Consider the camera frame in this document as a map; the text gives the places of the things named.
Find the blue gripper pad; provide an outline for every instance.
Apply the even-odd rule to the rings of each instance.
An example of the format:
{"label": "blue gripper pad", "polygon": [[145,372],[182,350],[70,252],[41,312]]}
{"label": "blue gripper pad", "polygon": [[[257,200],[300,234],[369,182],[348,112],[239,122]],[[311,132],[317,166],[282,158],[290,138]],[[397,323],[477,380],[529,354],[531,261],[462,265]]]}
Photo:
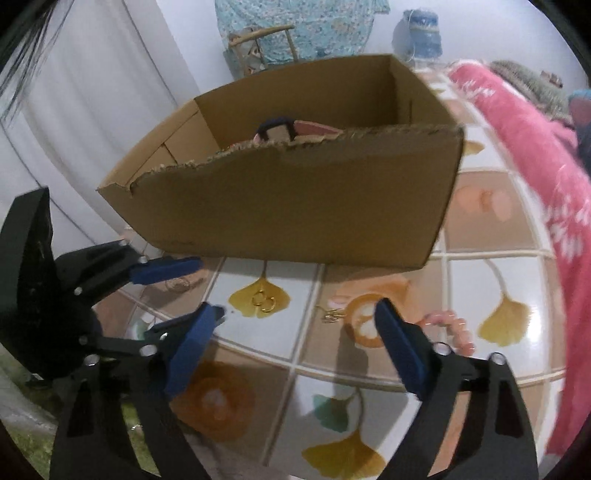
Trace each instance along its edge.
{"label": "blue gripper pad", "polygon": [[429,367],[424,357],[431,349],[431,342],[421,327],[406,323],[388,299],[377,302],[374,319],[404,387],[422,401],[429,379]]}
{"label": "blue gripper pad", "polygon": [[162,257],[132,267],[129,271],[129,279],[136,285],[151,285],[152,283],[189,275],[202,268],[203,261],[199,257],[187,257],[178,260],[172,257]]}
{"label": "blue gripper pad", "polygon": [[207,343],[218,321],[224,315],[222,307],[212,306],[209,303],[203,303],[202,306],[199,318],[185,334],[176,353],[168,362],[168,381],[164,387],[164,393],[171,400],[189,386]]}

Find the grey knitted item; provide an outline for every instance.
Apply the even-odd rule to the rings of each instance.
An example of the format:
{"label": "grey knitted item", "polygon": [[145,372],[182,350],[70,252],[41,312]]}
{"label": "grey knitted item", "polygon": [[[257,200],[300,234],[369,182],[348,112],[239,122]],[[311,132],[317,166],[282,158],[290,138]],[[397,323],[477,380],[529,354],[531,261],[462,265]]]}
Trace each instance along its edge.
{"label": "grey knitted item", "polygon": [[532,102],[550,119],[569,120],[569,100],[565,92],[539,74],[511,60],[493,61],[489,68]]}

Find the small wooden chair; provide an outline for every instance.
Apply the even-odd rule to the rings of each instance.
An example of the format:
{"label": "small wooden chair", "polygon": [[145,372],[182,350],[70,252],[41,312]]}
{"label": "small wooden chair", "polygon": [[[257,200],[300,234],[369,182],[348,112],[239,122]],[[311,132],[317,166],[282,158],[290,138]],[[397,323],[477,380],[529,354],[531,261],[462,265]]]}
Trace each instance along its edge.
{"label": "small wooden chair", "polygon": [[239,35],[239,36],[231,39],[228,46],[236,53],[236,57],[238,58],[238,62],[240,63],[240,67],[244,71],[244,75],[249,76],[249,75],[252,75],[253,73],[256,73],[256,72],[253,72],[248,67],[248,64],[247,64],[239,46],[241,44],[243,44],[244,42],[254,41],[257,48],[258,48],[258,51],[261,55],[261,62],[264,65],[264,67],[266,69],[268,69],[269,64],[265,60],[265,55],[264,55],[263,50],[261,48],[261,43],[259,42],[259,39],[262,37],[266,37],[267,35],[273,35],[273,34],[279,33],[279,32],[285,32],[285,35],[287,36],[287,43],[289,43],[289,45],[290,45],[291,55],[293,56],[294,62],[297,63],[299,61],[299,58],[298,58],[297,51],[295,48],[296,46],[294,45],[293,40],[291,39],[291,35],[290,35],[290,30],[292,30],[293,28],[295,28],[294,25],[279,25],[277,27],[262,28],[260,30],[256,30],[254,32],[250,32],[250,33],[247,33],[244,35]]}

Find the ceramic tile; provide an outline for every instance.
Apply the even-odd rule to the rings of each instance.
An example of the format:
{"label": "ceramic tile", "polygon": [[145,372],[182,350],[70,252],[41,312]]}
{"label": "ceramic tile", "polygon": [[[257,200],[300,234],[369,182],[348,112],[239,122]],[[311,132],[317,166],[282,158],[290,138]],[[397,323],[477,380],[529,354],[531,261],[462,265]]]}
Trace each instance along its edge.
{"label": "ceramic tile", "polygon": [[552,252],[552,241],[550,240],[550,234],[544,224],[544,204],[542,203],[540,196],[533,191],[519,175],[515,175],[513,178],[517,184],[521,198],[524,199],[530,213],[531,222],[537,237],[536,243],[538,247],[547,252]]}
{"label": "ceramic tile", "polygon": [[429,83],[428,87],[440,100],[457,99],[455,90],[446,82]]}
{"label": "ceramic tile", "polygon": [[260,460],[287,378],[284,368],[211,344],[171,408],[215,442]]}
{"label": "ceramic tile", "polygon": [[419,405],[405,393],[297,377],[269,465],[307,480],[376,478]]}
{"label": "ceramic tile", "polygon": [[129,225],[125,225],[120,238],[122,240],[127,240],[128,242],[131,242],[132,238],[135,237],[135,235],[136,235],[135,230],[132,229]]}
{"label": "ceramic tile", "polygon": [[123,290],[127,295],[137,300],[141,298],[144,289],[145,285],[135,285],[133,283],[128,283],[121,287],[121,290]]}
{"label": "ceramic tile", "polygon": [[424,83],[437,83],[442,82],[444,80],[440,74],[431,69],[416,70],[415,74]]}
{"label": "ceramic tile", "polygon": [[538,383],[530,385],[529,387],[521,387],[521,397],[527,409],[527,415],[530,418],[531,429],[534,432],[536,439],[540,433],[542,416],[544,414],[544,394],[546,390],[545,383]]}
{"label": "ceramic tile", "polygon": [[503,353],[516,378],[545,372],[548,312],[540,259],[453,260],[449,265],[452,309],[466,319],[475,357]]}
{"label": "ceramic tile", "polygon": [[203,268],[193,274],[148,285],[141,302],[169,318],[195,311],[220,264],[219,258],[202,258]]}
{"label": "ceramic tile", "polygon": [[226,307],[226,321],[216,334],[248,349],[289,359],[318,265],[268,262],[267,279],[261,280],[264,265],[262,260],[226,259],[207,299]]}
{"label": "ceramic tile", "polygon": [[[384,268],[327,266],[316,299],[321,308],[312,317],[301,363],[345,375],[397,379],[375,331],[375,302],[389,297],[402,316],[415,323],[426,313],[441,310],[442,277],[441,260],[431,260],[423,269],[403,274]],[[339,309],[345,318],[326,323],[323,318],[330,309]],[[439,328],[432,327],[427,333],[432,339],[439,339]]]}
{"label": "ceramic tile", "polygon": [[156,248],[153,245],[147,244],[146,248],[144,248],[144,255],[151,260],[153,260],[154,258],[162,257],[162,254],[163,254],[162,250],[160,250],[159,248]]}
{"label": "ceramic tile", "polygon": [[135,302],[119,292],[112,293],[94,306],[106,337],[123,337]]}
{"label": "ceramic tile", "polygon": [[507,147],[501,141],[501,139],[499,139],[499,137],[495,133],[495,130],[492,127],[490,127],[490,128],[485,128],[485,132],[486,132],[488,138],[491,139],[491,142],[493,143],[493,145],[496,146],[496,150],[499,153],[499,155],[501,156],[501,158],[503,159],[503,162],[505,163],[505,166],[507,167],[507,169],[510,171],[516,172],[517,169],[515,168],[515,163],[513,162],[513,156],[511,155],[509,150],[507,150]]}
{"label": "ceramic tile", "polygon": [[482,115],[482,112],[478,109],[477,106],[475,106],[473,103],[468,103],[466,109],[474,117],[476,125],[491,128],[490,124],[488,123],[484,115]]}
{"label": "ceramic tile", "polygon": [[449,467],[453,454],[456,451],[457,443],[460,440],[460,434],[462,433],[462,428],[466,420],[469,402],[469,392],[458,393],[452,416],[447,425],[445,437],[443,438],[439,453],[435,458],[435,462],[433,462],[433,467],[431,468],[429,475],[435,475]]}
{"label": "ceramic tile", "polygon": [[443,100],[443,104],[447,107],[451,115],[460,124],[478,125],[476,117],[468,103],[462,100]]}
{"label": "ceramic tile", "polygon": [[550,367],[553,371],[557,371],[566,366],[566,313],[555,260],[545,259],[544,268],[548,282],[548,303],[550,304]]}
{"label": "ceramic tile", "polygon": [[136,233],[131,239],[130,245],[142,254],[144,253],[144,249],[148,246],[148,242]]}
{"label": "ceramic tile", "polygon": [[548,396],[544,402],[543,418],[540,424],[540,433],[535,441],[535,449],[538,452],[538,463],[544,457],[548,447],[548,441],[554,431],[558,410],[560,408],[560,397],[564,388],[564,378],[550,382]]}
{"label": "ceramic tile", "polygon": [[505,163],[494,143],[482,127],[467,127],[461,170],[479,168],[506,170]]}
{"label": "ceramic tile", "polygon": [[152,328],[157,323],[161,323],[162,320],[156,318],[152,313],[144,310],[142,307],[137,306],[131,315],[127,331],[125,332],[125,338],[130,340],[143,340],[144,333]]}
{"label": "ceramic tile", "polygon": [[536,248],[521,199],[504,172],[458,175],[445,232],[449,252]]}
{"label": "ceramic tile", "polygon": [[443,230],[439,232],[439,236],[437,237],[437,241],[435,242],[435,246],[433,246],[433,253],[440,253],[445,251],[445,238]]}

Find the ginkgo leaf pattern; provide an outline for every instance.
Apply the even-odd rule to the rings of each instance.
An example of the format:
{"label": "ginkgo leaf pattern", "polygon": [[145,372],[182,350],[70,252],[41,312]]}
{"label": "ginkgo leaf pattern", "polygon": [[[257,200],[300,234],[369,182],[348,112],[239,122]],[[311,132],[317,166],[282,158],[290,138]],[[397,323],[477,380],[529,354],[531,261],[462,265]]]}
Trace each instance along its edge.
{"label": "ginkgo leaf pattern", "polygon": [[507,293],[507,286],[498,267],[485,260],[493,271],[501,288],[501,301],[489,317],[480,324],[478,336],[498,346],[519,343],[527,333],[531,311],[524,303],[513,300]]}
{"label": "ginkgo leaf pattern", "polygon": [[[302,457],[314,468],[320,475],[328,478],[340,478],[342,480],[358,480],[369,476],[379,475],[386,467],[384,458],[371,447],[366,445],[361,439],[361,426],[365,416],[365,401],[359,388],[345,400],[324,397],[323,395],[314,396],[314,414],[319,418],[321,424],[327,428],[332,428],[337,421],[344,421],[343,411],[346,413],[348,402],[357,397],[359,399],[359,418],[357,427],[351,435],[338,442],[316,445],[304,450]],[[337,414],[331,410],[327,412],[327,400],[336,401],[336,404],[330,404],[331,409],[336,405]]]}
{"label": "ginkgo leaf pattern", "polygon": [[339,442],[304,450],[302,456],[322,476],[357,480],[382,473],[384,458],[361,440],[359,429]]}
{"label": "ginkgo leaf pattern", "polygon": [[256,282],[234,292],[228,302],[245,317],[265,318],[286,309],[290,296],[283,288],[267,280],[267,262]]}
{"label": "ginkgo leaf pattern", "polygon": [[314,395],[314,415],[320,424],[327,429],[343,433],[349,428],[349,414],[347,405],[353,397],[340,400],[338,398]]}
{"label": "ginkgo leaf pattern", "polygon": [[466,155],[476,155],[479,154],[481,151],[484,150],[484,145],[480,142],[474,142],[472,140],[466,140],[464,142],[464,156]]}

